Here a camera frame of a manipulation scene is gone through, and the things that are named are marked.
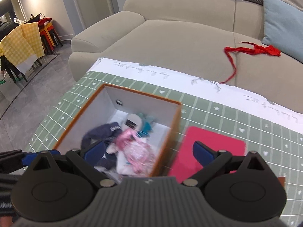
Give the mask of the silver grey fabric piece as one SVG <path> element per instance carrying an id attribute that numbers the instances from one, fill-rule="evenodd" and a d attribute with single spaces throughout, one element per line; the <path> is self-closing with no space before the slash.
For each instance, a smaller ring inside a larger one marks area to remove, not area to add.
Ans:
<path id="1" fill-rule="evenodd" d="M 116 160 L 116 172 L 124 176 L 133 176 L 131 164 L 127 161 L 122 151 L 112 142 L 105 150 L 106 156 Z"/>

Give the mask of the red lidded clear box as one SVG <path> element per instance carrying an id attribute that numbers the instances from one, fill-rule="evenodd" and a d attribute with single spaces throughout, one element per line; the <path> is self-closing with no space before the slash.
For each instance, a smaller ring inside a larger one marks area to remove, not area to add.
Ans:
<path id="1" fill-rule="evenodd" d="M 202 128 L 189 127 L 167 175 L 181 183 L 211 163 L 220 150 L 243 156 L 245 143 Z"/>

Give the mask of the navy blue fabric band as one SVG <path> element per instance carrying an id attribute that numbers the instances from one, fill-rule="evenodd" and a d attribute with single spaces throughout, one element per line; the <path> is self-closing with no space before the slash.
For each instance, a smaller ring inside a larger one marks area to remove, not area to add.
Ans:
<path id="1" fill-rule="evenodd" d="M 82 138 L 81 149 L 88 147 L 97 140 L 102 140 L 105 145 L 105 150 L 116 140 L 116 138 L 122 133 L 121 127 L 117 122 L 112 122 L 109 124 L 103 124 L 92 130 L 88 131 Z M 116 160 L 111 159 L 109 156 L 106 156 L 104 151 L 103 157 L 97 162 L 95 166 L 100 166 L 106 170 L 110 170 L 116 166 Z"/>

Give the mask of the green grid tablecloth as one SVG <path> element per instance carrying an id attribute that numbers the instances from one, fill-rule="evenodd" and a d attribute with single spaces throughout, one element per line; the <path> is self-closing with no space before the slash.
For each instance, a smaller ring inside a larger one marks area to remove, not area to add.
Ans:
<path id="1" fill-rule="evenodd" d="M 51 149 L 80 108 L 102 84 L 113 84 L 182 103 L 177 141 L 188 127 L 242 140 L 258 151 L 277 176 L 286 179 L 281 219 L 302 222 L 302 114 L 238 87 L 143 64 L 99 58 L 39 125 L 28 150 Z"/>

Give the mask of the teal felt cutout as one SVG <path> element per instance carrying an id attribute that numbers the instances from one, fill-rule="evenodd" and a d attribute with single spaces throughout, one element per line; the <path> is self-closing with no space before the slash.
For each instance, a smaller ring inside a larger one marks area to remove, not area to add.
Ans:
<path id="1" fill-rule="evenodd" d="M 141 138 L 149 137 L 150 133 L 152 133 L 155 118 L 143 113 L 138 113 L 138 116 L 142 119 L 142 127 L 138 130 L 137 135 Z"/>

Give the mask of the brown felt piece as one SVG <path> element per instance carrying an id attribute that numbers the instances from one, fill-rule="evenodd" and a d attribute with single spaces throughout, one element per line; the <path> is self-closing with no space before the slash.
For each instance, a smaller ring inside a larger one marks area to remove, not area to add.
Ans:
<path id="1" fill-rule="evenodd" d="M 277 179 L 278 179 L 278 181 L 280 182 L 280 184 L 281 184 L 283 187 L 285 187 L 285 180 L 286 180 L 286 178 L 285 178 L 284 176 L 281 176 L 281 177 L 278 177 Z"/>

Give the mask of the red orange stools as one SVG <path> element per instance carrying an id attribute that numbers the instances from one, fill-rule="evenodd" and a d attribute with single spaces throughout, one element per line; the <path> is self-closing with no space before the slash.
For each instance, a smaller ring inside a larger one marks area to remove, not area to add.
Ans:
<path id="1" fill-rule="evenodd" d="M 52 18 L 46 17 L 38 22 L 40 36 L 44 50 L 47 54 L 52 54 L 54 48 L 63 46 L 61 39 L 52 24 Z"/>

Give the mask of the yellow checked covered table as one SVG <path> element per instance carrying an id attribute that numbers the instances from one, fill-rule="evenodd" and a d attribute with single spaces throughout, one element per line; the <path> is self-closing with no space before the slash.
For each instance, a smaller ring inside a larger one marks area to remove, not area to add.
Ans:
<path id="1" fill-rule="evenodd" d="M 25 74 L 34 62 L 45 56 L 38 23 L 18 25 L 1 40 L 1 56 L 5 56 Z"/>

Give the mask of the beige sofa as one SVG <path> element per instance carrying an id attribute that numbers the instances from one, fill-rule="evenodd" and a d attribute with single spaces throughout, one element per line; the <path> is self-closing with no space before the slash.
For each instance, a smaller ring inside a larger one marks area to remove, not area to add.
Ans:
<path id="1" fill-rule="evenodd" d="M 243 0 L 126 0 L 72 39 L 69 66 L 79 80 L 98 58 L 153 65 L 302 112 L 302 62 L 263 44 L 263 28 L 263 5 Z"/>

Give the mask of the light blue cushion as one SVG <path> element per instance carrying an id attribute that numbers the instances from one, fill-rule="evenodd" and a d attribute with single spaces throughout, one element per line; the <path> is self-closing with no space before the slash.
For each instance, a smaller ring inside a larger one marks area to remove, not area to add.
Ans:
<path id="1" fill-rule="evenodd" d="M 302 62 L 302 11 L 282 0 L 263 0 L 262 43 Z"/>

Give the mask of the pink satin drawstring pouch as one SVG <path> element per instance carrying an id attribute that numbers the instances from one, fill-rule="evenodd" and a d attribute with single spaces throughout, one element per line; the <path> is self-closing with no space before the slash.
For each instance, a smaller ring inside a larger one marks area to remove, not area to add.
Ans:
<path id="1" fill-rule="evenodd" d="M 131 128 L 123 131 L 115 140 L 115 145 L 122 151 L 127 161 L 131 164 L 133 176 L 148 176 L 155 163 L 155 154 L 145 138 L 137 135 Z"/>

